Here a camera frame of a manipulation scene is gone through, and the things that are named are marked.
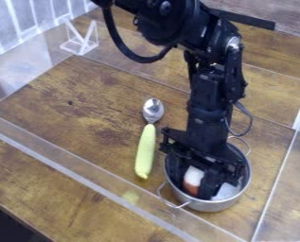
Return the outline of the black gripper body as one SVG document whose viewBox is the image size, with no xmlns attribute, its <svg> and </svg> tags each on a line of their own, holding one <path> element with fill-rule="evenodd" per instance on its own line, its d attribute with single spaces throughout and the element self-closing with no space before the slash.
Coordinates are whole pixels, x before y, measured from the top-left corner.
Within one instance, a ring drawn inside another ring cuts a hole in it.
<svg viewBox="0 0 300 242">
<path fill-rule="evenodd" d="M 207 111 L 189 109 L 185 130 L 164 128 L 160 150 L 184 159 L 184 162 L 203 170 L 214 164 L 227 164 L 238 184 L 244 174 L 246 162 L 242 151 L 228 143 L 228 125 L 232 110 Z"/>
</svg>

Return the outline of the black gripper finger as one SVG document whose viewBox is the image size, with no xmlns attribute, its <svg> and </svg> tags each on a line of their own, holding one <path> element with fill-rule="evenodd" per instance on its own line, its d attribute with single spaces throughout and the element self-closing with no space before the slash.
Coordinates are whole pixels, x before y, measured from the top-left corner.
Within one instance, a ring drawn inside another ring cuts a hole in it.
<svg viewBox="0 0 300 242">
<path fill-rule="evenodd" d="M 191 182 L 191 166 L 184 162 L 184 159 L 175 154 L 167 157 L 167 171 L 173 186 L 185 193 L 193 193 L 196 187 Z"/>
<path fill-rule="evenodd" d="M 211 200 L 219 193 L 224 184 L 238 186 L 234 178 L 234 172 L 227 164 L 214 164 L 204 169 L 204 177 L 200 180 L 197 197 L 204 200 Z"/>
</svg>

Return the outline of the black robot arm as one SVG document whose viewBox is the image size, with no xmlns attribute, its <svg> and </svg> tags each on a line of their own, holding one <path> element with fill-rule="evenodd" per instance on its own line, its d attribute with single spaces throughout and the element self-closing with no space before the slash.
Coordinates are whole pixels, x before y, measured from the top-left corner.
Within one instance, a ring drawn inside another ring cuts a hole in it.
<svg viewBox="0 0 300 242">
<path fill-rule="evenodd" d="M 236 185 L 246 164 L 228 143 L 234 108 L 244 98 L 243 43 L 236 26 L 200 0 L 92 0 L 103 8 L 113 42 L 133 61 L 152 63 L 169 51 L 184 49 L 191 79 L 188 127 L 163 129 L 160 150 L 167 153 L 168 174 L 176 186 L 187 169 L 204 172 L 196 197 L 211 199 L 224 183 Z M 144 57 L 128 48 L 120 36 L 112 8 L 135 15 L 133 24 L 144 38 L 161 45 L 161 52 Z"/>
</svg>

